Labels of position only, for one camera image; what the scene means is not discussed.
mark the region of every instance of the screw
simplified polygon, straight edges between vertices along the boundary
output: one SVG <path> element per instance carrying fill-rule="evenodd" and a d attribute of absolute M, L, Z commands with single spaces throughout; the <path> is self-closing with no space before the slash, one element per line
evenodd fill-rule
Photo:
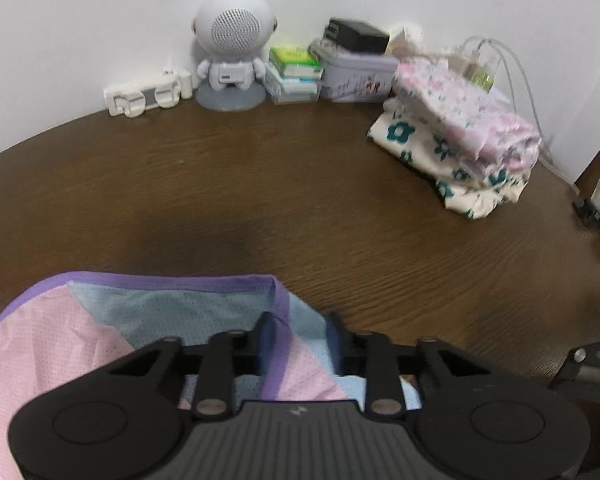
<path fill-rule="evenodd" d="M 573 354 L 573 360 L 577 363 L 581 363 L 587 357 L 587 351 L 584 348 L 578 348 L 576 353 Z"/>
<path fill-rule="evenodd" d="M 376 399 L 371 403 L 371 411 L 378 415 L 395 415 L 402 405 L 395 399 Z"/>
<path fill-rule="evenodd" d="M 196 411 L 201 415 L 221 415 L 226 411 L 226 402 L 222 399 L 202 399 L 196 404 Z"/>

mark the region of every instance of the ribbed gray panel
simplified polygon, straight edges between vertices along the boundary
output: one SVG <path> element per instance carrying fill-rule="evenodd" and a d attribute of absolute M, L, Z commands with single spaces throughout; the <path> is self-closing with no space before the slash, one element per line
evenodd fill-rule
<path fill-rule="evenodd" d="M 397 424 L 354 401 L 246 402 L 231 420 L 200 424 L 148 480 L 448 480 Z"/>

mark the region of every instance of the wooden table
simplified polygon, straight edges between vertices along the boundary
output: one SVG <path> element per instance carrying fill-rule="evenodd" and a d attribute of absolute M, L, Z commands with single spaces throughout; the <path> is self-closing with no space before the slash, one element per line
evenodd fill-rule
<path fill-rule="evenodd" d="M 272 273 L 355 329 L 533 376 L 600 339 L 600 234 L 534 170 L 483 220 L 365 138 L 379 105 L 100 112 L 0 154 L 0 311 L 67 270 Z"/>

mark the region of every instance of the plastic container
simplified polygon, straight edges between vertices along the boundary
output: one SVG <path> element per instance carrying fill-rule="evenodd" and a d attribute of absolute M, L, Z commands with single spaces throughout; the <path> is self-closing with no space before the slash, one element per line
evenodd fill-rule
<path fill-rule="evenodd" d="M 309 47 L 324 67 L 320 97 L 336 103 L 382 102 L 389 97 L 398 59 L 349 52 L 328 40 Z"/>
<path fill-rule="evenodd" d="M 271 63 L 267 63 L 266 69 L 262 83 L 274 104 L 311 103 L 318 100 L 319 81 L 280 77 Z"/>

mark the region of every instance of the white plastic holder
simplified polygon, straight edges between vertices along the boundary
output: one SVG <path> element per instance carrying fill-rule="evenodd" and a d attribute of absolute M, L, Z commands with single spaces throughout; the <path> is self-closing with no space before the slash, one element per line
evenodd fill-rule
<path fill-rule="evenodd" d="M 180 102 L 180 98 L 192 97 L 191 72 L 188 70 L 165 70 L 154 78 L 111 86 L 104 90 L 104 101 L 109 114 L 125 114 L 130 118 L 142 115 L 145 110 L 174 107 Z"/>

